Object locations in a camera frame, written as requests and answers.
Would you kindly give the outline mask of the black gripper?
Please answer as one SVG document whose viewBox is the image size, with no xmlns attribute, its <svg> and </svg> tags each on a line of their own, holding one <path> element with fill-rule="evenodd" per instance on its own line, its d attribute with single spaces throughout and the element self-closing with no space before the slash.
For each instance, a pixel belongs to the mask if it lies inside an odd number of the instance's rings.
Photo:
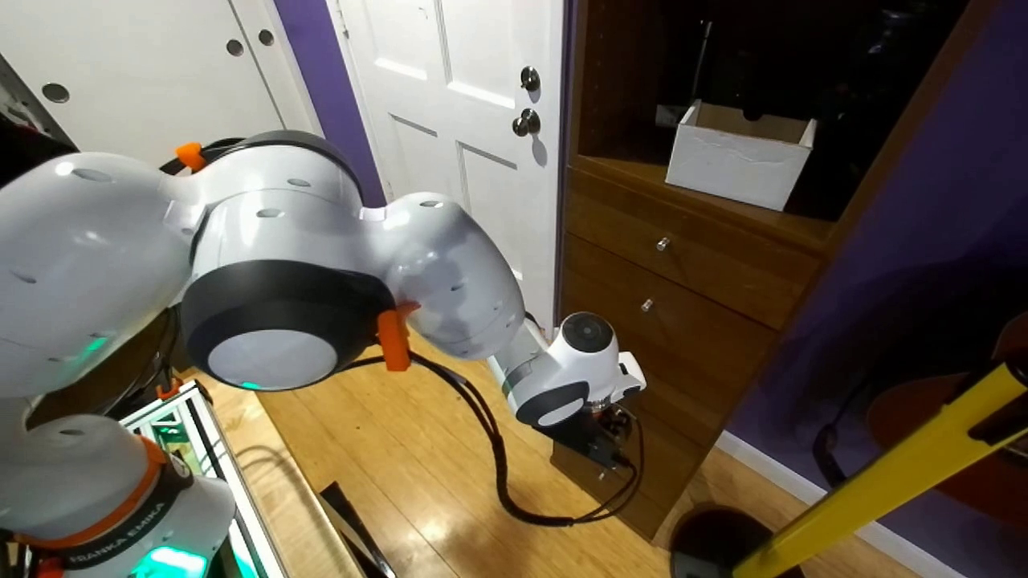
<svg viewBox="0 0 1028 578">
<path fill-rule="evenodd" d="M 623 404 L 581 407 L 563 425 L 563 444 L 605 469 L 634 469 L 638 457 L 627 444 L 638 434 L 638 418 Z"/>
</svg>

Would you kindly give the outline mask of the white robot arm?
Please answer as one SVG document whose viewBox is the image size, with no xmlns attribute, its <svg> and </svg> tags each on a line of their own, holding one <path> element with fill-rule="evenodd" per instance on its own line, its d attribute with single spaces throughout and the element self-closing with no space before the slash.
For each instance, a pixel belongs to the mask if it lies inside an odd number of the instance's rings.
<svg viewBox="0 0 1028 578">
<path fill-rule="evenodd" d="M 132 571 L 159 547 L 214 555 L 233 494 L 114 418 L 34 425 L 161 312 L 186 353 L 239 390 L 314 386 L 420 335 L 495 367 L 519 421 L 555 436 L 646 386 L 597 314 L 552 338 L 502 248 L 453 198 L 370 209 L 321 139 L 267 132 L 155 172 L 124 155 L 53 159 L 0 193 L 4 530 L 64 570 Z"/>
</svg>

